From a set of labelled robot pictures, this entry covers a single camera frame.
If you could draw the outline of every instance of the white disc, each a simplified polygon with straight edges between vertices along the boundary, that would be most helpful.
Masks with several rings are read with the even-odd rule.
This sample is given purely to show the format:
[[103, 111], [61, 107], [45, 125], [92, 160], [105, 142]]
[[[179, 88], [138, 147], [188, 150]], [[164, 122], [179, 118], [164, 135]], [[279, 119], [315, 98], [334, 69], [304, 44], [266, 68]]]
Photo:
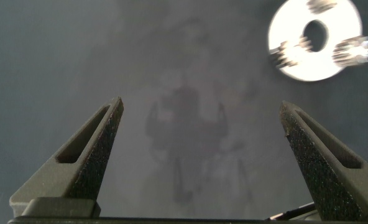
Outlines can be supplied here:
[[270, 53], [282, 42], [298, 41], [311, 21], [319, 22], [325, 28], [325, 45], [319, 52], [307, 52], [298, 65], [280, 68], [289, 77], [308, 82], [323, 80], [340, 72], [343, 68], [332, 59], [336, 44], [362, 34], [361, 18], [350, 0], [337, 0], [337, 5], [320, 14], [313, 14], [305, 0], [288, 0], [271, 21], [268, 39]]

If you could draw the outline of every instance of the washer hole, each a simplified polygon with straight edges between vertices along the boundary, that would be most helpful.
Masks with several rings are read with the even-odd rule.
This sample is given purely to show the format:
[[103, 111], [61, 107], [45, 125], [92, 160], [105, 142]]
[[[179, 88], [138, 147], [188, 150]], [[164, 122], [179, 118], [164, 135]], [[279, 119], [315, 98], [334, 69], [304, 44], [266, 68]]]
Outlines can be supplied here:
[[328, 38], [328, 33], [322, 22], [314, 20], [307, 24], [304, 28], [303, 36], [311, 41], [311, 48], [314, 52], [319, 52], [323, 49]]

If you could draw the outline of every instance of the black textured surface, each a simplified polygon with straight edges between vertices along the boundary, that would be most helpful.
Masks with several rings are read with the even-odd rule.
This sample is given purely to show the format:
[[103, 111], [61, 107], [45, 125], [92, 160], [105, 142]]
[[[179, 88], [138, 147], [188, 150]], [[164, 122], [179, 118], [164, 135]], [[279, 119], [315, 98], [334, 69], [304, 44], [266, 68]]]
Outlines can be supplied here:
[[98, 140], [95, 141], [93, 150], [83, 165], [68, 197], [97, 199], [109, 155], [114, 144], [117, 127], [123, 113], [123, 104], [120, 98], [119, 103], [114, 106], [113, 111], [115, 113], [111, 113], [106, 126], [103, 128], [103, 132], [98, 137]]
[[[368, 64], [316, 83], [282, 75], [269, 62], [267, 32], [283, 2], [0, 0], [0, 223], [12, 219], [9, 197], [117, 95], [125, 115], [99, 192], [101, 216], [264, 219], [310, 203], [282, 137], [282, 100], [301, 105], [368, 161]], [[368, 0], [353, 2], [368, 35]], [[172, 108], [194, 105], [189, 97], [160, 106], [159, 119], [179, 131], [152, 138], [146, 117], [181, 86], [181, 73], [199, 96], [191, 107], [199, 117], [170, 119]], [[219, 103], [228, 123], [222, 139], [195, 126], [215, 121]], [[217, 141], [199, 137], [210, 135]], [[181, 136], [186, 141], [177, 143]], [[214, 154], [238, 141], [241, 151]], [[155, 162], [155, 142], [179, 146], [187, 157], [198, 156], [188, 150], [196, 144], [211, 161], [206, 177], [197, 168], [208, 161], [184, 163], [190, 203], [174, 200], [174, 165]]]
[[[151, 219], [151, 218], [103, 218], [103, 219], [52, 219], [24, 218], [11, 220], [9, 224], [246, 224], [246, 223], [281, 223], [281, 224], [316, 224], [313, 221], [263, 221], [263, 220], [196, 220], [196, 219]], [[324, 224], [350, 224], [350, 222], [324, 222]]]
[[296, 106], [283, 103], [280, 110], [281, 122], [322, 220], [365, 219], [360, 205], [321, 155], [318, 149], [321, 146], [310, 136], [314, 132], [307, 127], [299, 113], [302, 117], [308, 116]]

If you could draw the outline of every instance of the dark gray background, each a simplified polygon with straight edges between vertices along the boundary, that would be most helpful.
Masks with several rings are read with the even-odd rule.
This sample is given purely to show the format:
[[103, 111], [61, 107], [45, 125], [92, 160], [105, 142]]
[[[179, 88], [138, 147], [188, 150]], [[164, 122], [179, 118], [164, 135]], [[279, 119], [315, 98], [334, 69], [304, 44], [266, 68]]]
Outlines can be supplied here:
[[[368, 35], [368, 1], [354, 2]], [[314, 83], [283, 76], [266, 43], [281, 3], [0, 1], [0, 223], [11, 194], [114, 96], [125, 111], [102, 216], [267, 218], [311, 202], [282, 100], [368, 161], [368, 64]]]

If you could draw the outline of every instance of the blurry figure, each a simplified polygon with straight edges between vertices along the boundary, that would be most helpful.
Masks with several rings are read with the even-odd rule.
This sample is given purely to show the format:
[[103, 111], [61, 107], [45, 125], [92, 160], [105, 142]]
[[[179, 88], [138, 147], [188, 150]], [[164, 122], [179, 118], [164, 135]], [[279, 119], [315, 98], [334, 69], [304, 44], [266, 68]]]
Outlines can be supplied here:
[[[221, 140], [228, 135], [227, 117], [219, 105], [216, 121], [205, 121], [200, 115], [200, 96], [196, 89], [183, 85], [162, 98], [162, 109], [172, 113], [170, 121], [158, 117], [158, 104], [150, 110], [146, 134], [152, 138], [151, 154], [158, 162], [168, 162], [173, 167], [174, 199], [188, 203], [195, 190], [201, 189], [204, 161], [220, 151]], [[165, 159], [156, 155], [166, 153]]]

